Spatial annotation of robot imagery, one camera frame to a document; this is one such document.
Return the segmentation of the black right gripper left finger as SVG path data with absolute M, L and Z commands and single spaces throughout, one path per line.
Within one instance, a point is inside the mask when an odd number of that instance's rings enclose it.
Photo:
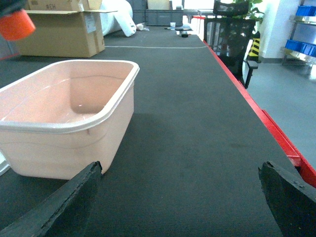
M 101 180 L 101 163 L 89 164 L 43 202 L 0 231 L 2 237 L 82 237 Z

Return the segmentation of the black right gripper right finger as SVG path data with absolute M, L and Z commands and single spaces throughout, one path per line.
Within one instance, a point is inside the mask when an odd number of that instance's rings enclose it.
M 285 237 L 316 235 L 316 189 L 272 161 L 258 168 L 270 211 Z

